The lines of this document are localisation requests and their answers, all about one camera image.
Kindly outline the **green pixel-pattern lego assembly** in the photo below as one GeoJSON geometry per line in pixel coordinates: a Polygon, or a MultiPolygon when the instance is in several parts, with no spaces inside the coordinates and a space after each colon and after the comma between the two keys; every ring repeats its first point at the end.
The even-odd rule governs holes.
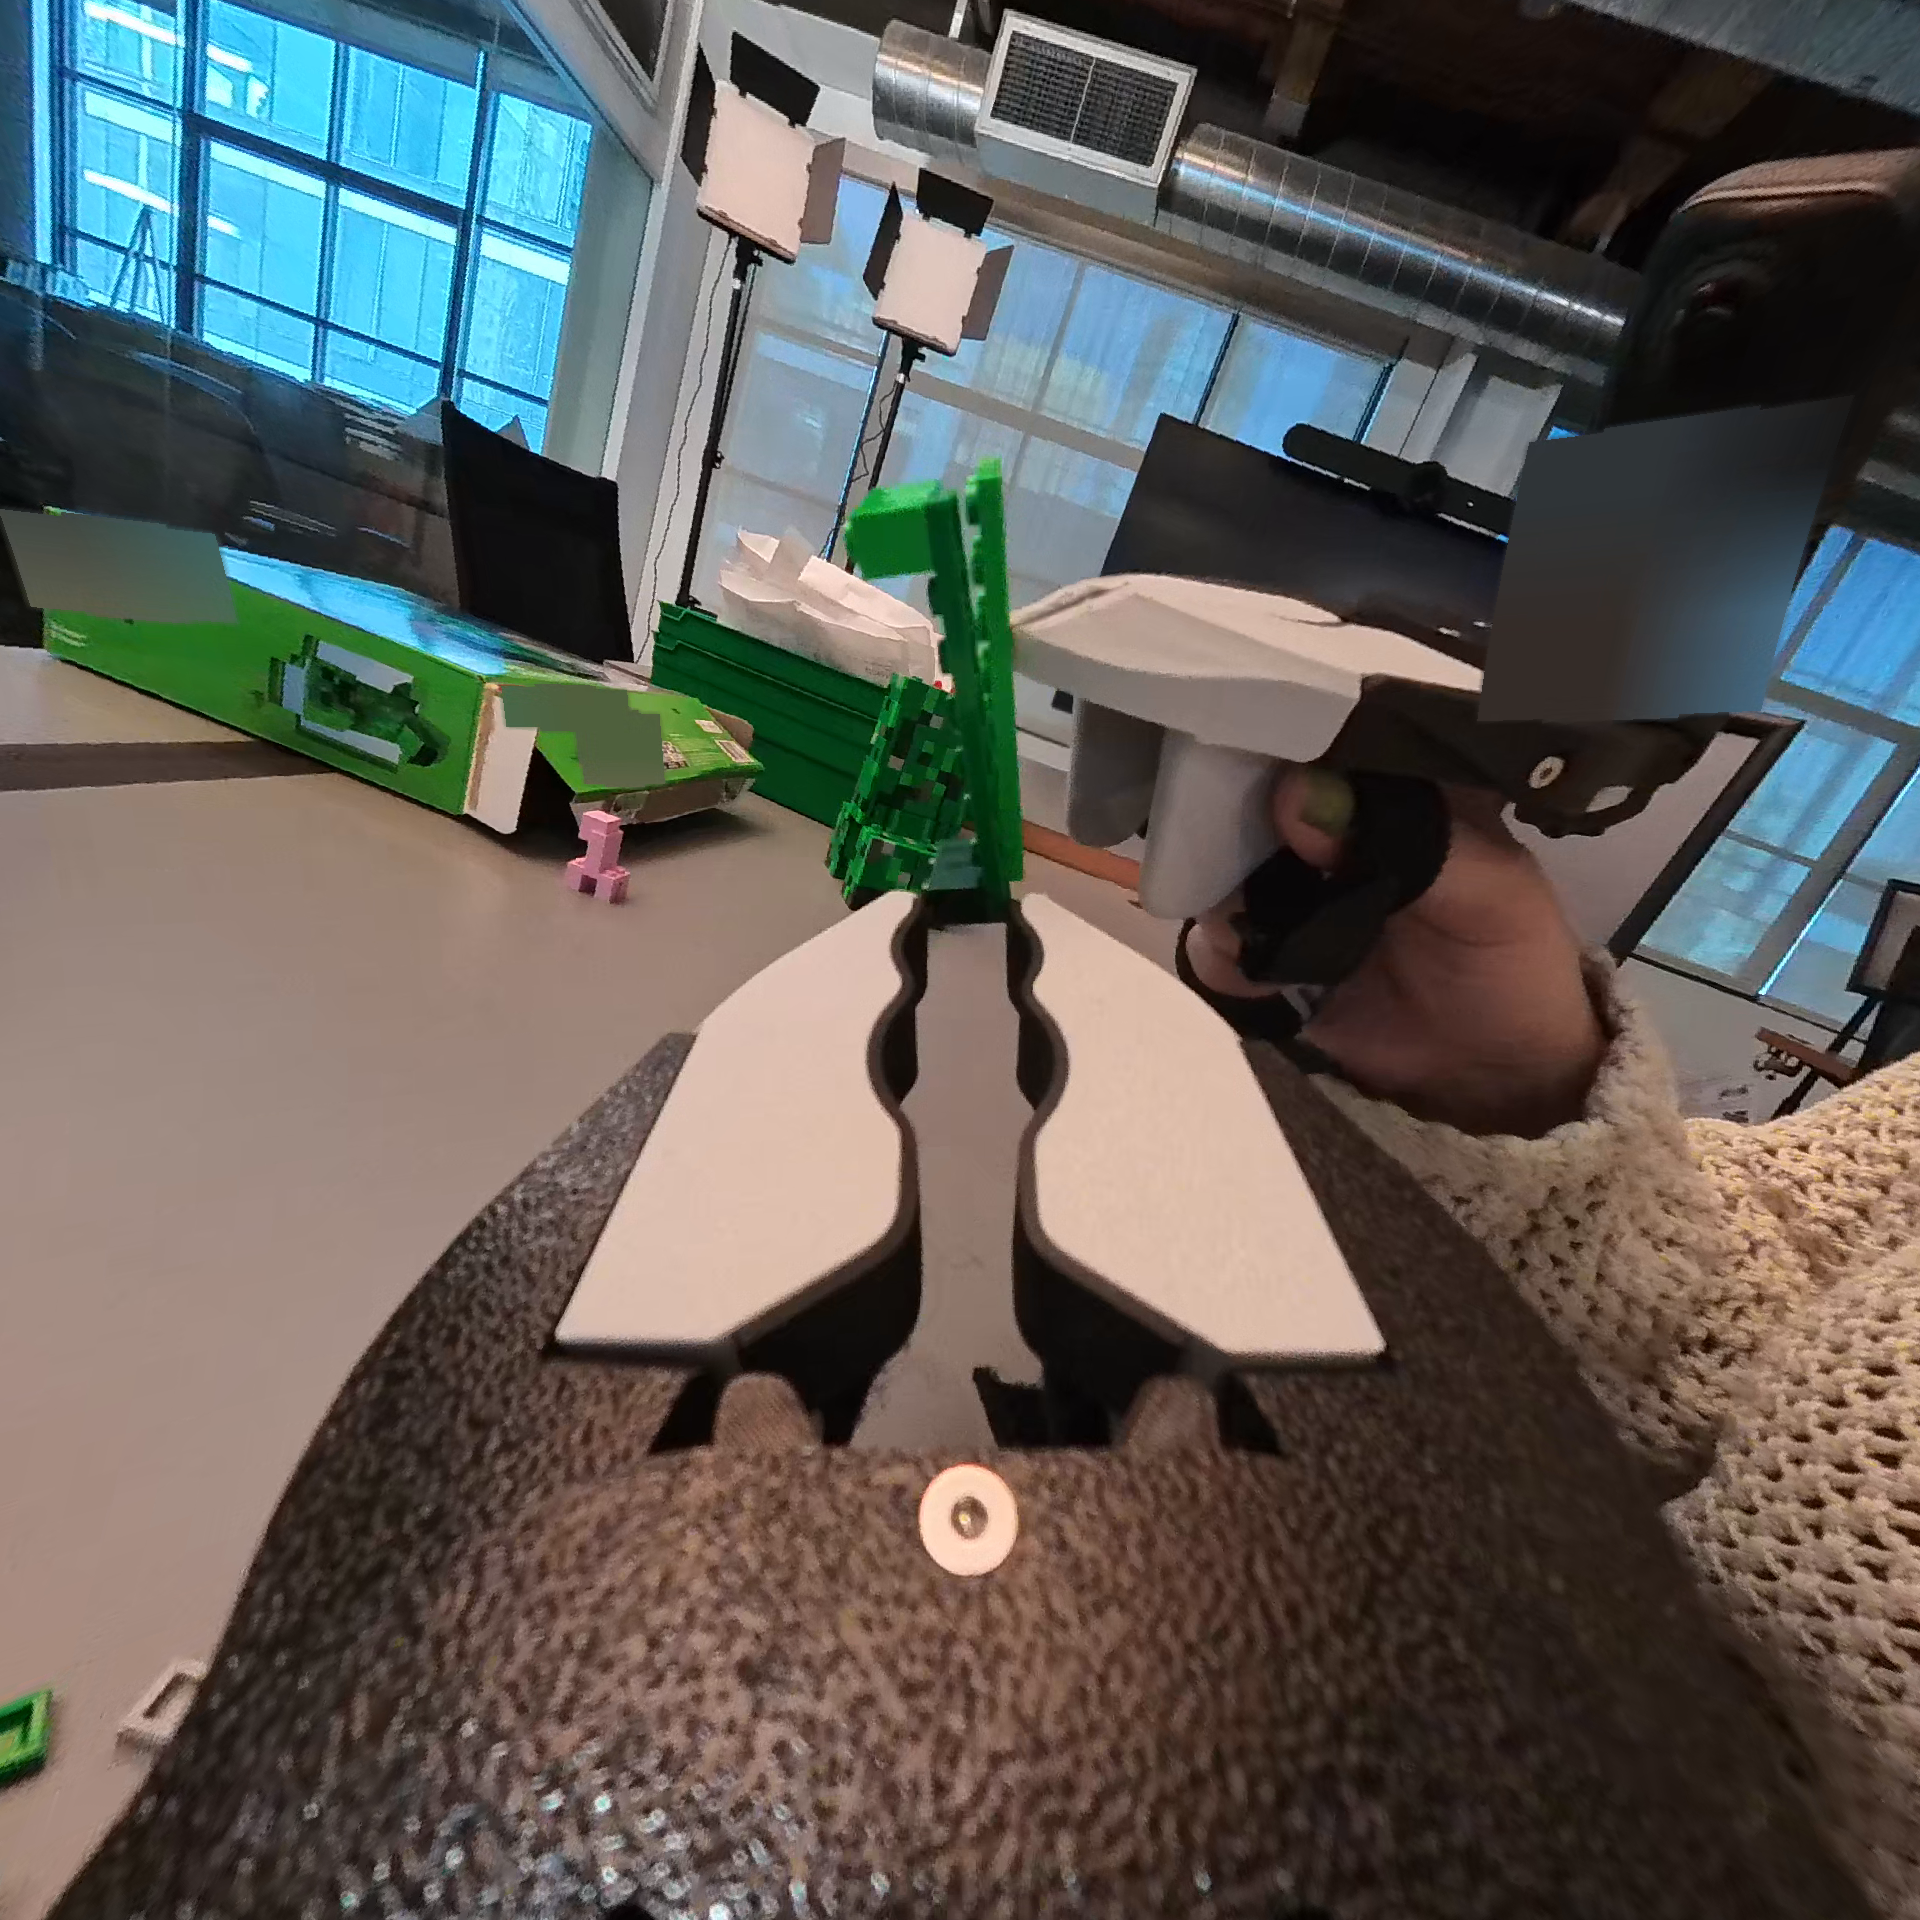
{"type": "Polygon", "coordinates": [[[851,909],[884,893],[968,895],[982,887],[964,741],[946,685],[889,681],[832,826],[827,871],[851,909]]]}

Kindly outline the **green lego box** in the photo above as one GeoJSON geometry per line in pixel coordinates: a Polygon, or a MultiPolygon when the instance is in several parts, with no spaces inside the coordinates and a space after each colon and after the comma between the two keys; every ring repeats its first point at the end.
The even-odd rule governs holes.
{"type": "Polygon", "coordinates": [[[538,769],[574,811],[654,826],[740,799],[753,731],[386,582],[223,546],[230,617],[51,609],[46,650],[335,772],[514,834],[538,769]]]}

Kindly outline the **silver air duct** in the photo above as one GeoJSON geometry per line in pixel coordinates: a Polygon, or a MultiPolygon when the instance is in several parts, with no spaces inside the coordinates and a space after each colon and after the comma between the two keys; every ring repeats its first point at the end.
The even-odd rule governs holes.
{"type": "Polygon", "coordinates": [[[1606,257],[1187,119],[1160,189],[1083,163],[985,156],[990,62],[993,47],[891,21],[872,70],[878,134],[1579,383],[1611,361],[1639,279],[1606,257]]]}

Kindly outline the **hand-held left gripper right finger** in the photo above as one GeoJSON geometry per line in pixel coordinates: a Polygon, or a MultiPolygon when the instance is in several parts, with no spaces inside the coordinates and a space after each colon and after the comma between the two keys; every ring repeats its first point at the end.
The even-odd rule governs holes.
{"type": "Polygon", "coordinates": [[[1369,1365],[1380,1327],[1240,1036],[1047,895],[1017,909],[1019,1209],[1046,1271],[1203,1370],[1369,1365]]]}

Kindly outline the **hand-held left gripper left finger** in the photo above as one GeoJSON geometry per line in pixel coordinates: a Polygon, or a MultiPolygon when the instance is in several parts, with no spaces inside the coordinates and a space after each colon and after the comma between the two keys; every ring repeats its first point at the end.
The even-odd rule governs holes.
{"type": "Polygon", "coordinates": [[[721,1370],[920,1225],[884,1043],[914,1014],[921,900],[882,895],[703,1022],[553,1331],[558,1353],[721,1370]]]}

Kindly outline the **black monitor with webcam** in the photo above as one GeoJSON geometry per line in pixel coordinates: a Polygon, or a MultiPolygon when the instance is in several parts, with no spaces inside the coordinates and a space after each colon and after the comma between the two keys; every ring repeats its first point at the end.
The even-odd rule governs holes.
{"type": "Polygon", "coordinates": [[[1254,588],[1474,639],[1492,621],[1502,562],[1499,537],[1162,415],[1100,573],[1254,588]]]}

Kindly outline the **green holed lego plate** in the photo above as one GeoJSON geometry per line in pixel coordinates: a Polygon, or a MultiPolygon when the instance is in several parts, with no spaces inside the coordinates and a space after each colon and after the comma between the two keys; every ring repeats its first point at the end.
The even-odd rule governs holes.
{"type": "Polygon", "coordinates": [[[974,890],[982,913],[1004,921],[1024,876],[1024,817],[1000,459],[935,500],[930,540],[929,605],[964,748],[974,890]]]}

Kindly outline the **green plastic crate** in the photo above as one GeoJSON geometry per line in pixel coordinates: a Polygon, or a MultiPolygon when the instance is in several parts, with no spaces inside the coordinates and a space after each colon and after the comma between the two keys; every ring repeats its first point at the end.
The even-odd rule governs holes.
{"type": "Polygon", "coordinates": [[[754,791],[825,827],[852,796],[888,685],[680,604],[658,605],[651,684],[746,721],[762,764],[754,791]]]}

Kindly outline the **small bright green lego brick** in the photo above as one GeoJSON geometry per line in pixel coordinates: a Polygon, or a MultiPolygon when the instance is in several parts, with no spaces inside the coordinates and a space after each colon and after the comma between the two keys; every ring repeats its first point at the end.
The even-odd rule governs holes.
{"type": "Polygon", "coordinates": [[[962,500],[932,483],[878,486],[852,508],[846,551],[872,582],[938,579],[964,559],[962,500]]]}

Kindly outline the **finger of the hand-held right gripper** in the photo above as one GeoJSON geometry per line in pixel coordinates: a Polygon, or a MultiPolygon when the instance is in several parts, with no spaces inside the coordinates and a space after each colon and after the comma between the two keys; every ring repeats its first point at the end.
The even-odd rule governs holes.
{"type": "Polygon", "coordinates": [[[1064,819],[1088,845],[1145,834],[1166,746],[1259,762],[1315,762],[1351,718],[1361,689],[1324,690],[1263,681],[1098,677],[1068,690],[1074,722],[1064,819]]]}
{"type": "Polygon", "coordinates": [[[1482,670],[1403,634],[1274,591],[1187,579],[1095,579],[1012,617],[1016,667],[1083,690],[1098,677],[1347,690],[1392,678],[1482,690],[1482,670]]]}

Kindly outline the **grey lego frame tile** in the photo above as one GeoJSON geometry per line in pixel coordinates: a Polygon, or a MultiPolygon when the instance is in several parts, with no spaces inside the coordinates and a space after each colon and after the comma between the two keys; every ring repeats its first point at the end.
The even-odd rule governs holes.
{"type": "Polygon", "coordinates": [[[143,1689],[124,1719],[119,1719],[115,1739],[143,1754],[161,1754],[176,1739],[206,1678],[209,1669],[204,1661],[172,1660],[143,1689]]]}

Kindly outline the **white air vent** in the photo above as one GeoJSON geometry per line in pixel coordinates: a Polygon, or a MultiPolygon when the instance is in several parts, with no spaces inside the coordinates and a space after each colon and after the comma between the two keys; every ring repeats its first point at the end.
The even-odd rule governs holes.
{"type": "Polygon", "coordinates": [[[1160,189],[1196,66],[1006,10],[977,115],[985,156],[1083,163],[1160,189]]]}

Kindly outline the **studio light on stand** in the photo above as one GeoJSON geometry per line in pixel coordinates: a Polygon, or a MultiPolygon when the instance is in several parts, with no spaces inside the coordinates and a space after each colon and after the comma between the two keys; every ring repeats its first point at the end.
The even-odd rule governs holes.
{"type": "Polygon", "coordinates": [[[993,330],[1016,246],[983,237],[993,198],[930,166],[912,201],[889,187],[863,282],[882,337],[859,439],[848,462],[824,559],[838,559],[852,508],[880,485],[905,387],[930,355],[955,356],[993,330]]]}
{"type": "Polygon", "coordinates": [[[763,262],[794,265],[832,241],[846,141],[822,137],[809,117],[822,86],[779,55],[735,33],[715,76],[695,55],[682,159],[695,180],[695,210],[732,242],[729,302],[711,398],[700,485],[694,498],[678,604],[695,609],[697,562],[714,477],[747,333],[747,308],[763,262]]]}

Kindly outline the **white paper bags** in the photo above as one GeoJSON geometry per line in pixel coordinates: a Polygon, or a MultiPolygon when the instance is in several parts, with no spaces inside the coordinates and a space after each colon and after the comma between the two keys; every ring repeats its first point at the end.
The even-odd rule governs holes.
{"type": "Polygon", "coordinates": [[[930,617],[824,559],[806,540],[736,533],[718,569],[723,620],[739,634],[884,685],[946,685],[930,617]]]}

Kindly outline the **black webcam bar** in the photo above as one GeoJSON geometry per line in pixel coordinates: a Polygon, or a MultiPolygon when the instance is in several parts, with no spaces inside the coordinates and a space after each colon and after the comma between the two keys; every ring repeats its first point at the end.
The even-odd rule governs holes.
{"type": "Polygon", "coordinates": [[[1508,497],[1464,483],[1440,462],[1415,465],[1312,423],[1297,423],[1286,435],[1283,455],[1406,514],[1455,522],[1499,540],[1512,530],[1515,506],[1508,497]]]}

